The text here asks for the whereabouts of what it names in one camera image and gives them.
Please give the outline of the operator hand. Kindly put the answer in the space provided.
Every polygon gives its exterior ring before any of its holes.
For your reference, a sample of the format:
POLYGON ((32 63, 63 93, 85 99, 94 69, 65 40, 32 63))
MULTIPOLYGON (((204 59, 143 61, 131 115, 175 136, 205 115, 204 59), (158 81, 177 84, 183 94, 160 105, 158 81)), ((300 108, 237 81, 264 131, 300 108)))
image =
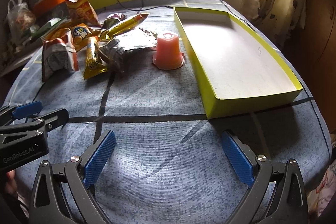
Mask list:
POLYGON ((17 198, 17 183, 15 181, 15 170, 6 174, 5 192, 17 198))

